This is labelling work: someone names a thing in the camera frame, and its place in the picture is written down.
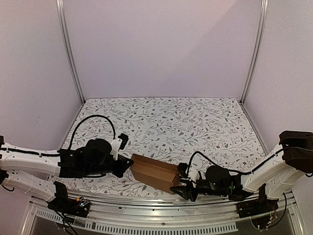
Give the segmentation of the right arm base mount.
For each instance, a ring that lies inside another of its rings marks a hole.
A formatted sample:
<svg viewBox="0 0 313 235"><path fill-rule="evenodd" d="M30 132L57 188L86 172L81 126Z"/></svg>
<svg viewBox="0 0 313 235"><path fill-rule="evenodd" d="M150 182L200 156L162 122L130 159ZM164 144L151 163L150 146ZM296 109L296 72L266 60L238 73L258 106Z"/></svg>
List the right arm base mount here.
<svg viewBox="0 0 313 235"><path fill-rule="evenodd" d="M251 217L267 212L276 213L278 209L278 199L268 199L266 195L266 184L263 184L259 188L257 199L237 203L236 209L240 218ZM252 219L251 222L254 228L258 230L268 229L273 222L273 216L268 214L267 216Z"/></svg>

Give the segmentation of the brown cardboard box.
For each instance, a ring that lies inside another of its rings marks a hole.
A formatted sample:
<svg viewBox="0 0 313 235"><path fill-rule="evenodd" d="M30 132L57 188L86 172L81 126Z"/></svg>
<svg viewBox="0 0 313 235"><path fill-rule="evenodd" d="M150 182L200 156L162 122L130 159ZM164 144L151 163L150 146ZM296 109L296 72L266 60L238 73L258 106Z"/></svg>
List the brown cardboard box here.
<svg viewBox="0 0 313 235"><path fill-rule="evenodd" d="M170 188L180 185L178 166L138 154L132 154L131 172L137 181L169 194Z"/></svg>

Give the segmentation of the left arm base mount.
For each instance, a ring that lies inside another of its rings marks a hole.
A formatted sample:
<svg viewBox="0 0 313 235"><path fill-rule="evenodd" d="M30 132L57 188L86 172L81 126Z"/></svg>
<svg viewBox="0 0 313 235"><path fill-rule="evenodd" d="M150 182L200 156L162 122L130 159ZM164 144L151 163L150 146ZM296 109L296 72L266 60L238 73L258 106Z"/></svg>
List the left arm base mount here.
<svg viewBox="0 0 313 235"><path fill-rule="evenodd" d="M56 192L54 193L55 198L47 203L47 207L50 210L54 210L63 214L74 215L78 217L87 218L90 210L91 201L87 198L79 197L71 199L67 193L67 187L55 181L54 183Z"/></svg>

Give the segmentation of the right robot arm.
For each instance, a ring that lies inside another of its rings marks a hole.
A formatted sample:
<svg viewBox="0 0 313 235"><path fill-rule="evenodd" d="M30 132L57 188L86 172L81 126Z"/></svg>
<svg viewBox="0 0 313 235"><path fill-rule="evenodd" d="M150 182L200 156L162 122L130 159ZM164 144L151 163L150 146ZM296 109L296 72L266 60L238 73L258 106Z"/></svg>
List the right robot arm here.
<svg viewBox="0 0 313 235"><path fill-rule="evenodd" d="M302 176L313 172L313 134L302 131L284 131L279 143L267 158L249 172L230 170L212 163L204 175L180 163L178 172L181 185L170 191L185 200L195 201L199 194L227 197L243 201L254 192L262 196L253 202L256 213L264 213L272 201L280 196Z"/></svg>

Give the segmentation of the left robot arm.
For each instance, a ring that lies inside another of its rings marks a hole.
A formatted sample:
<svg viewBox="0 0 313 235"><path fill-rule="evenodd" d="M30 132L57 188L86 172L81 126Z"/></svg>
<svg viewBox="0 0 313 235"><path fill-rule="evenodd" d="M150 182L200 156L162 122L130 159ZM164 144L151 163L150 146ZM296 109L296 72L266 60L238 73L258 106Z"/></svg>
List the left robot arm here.
<svg viewBox="0 0 313 235"><path fill-rule="evenodd" d="M0 183L5 187L53 200L61 212L69 212L73 203L64 194L57 194L57 187L33 173L44 173L59 178L100 178L108 173L123 177L133 160L118 153L124 141L120 138L108 142L89 140L76 150L32 150L0 142Z"/></svg>

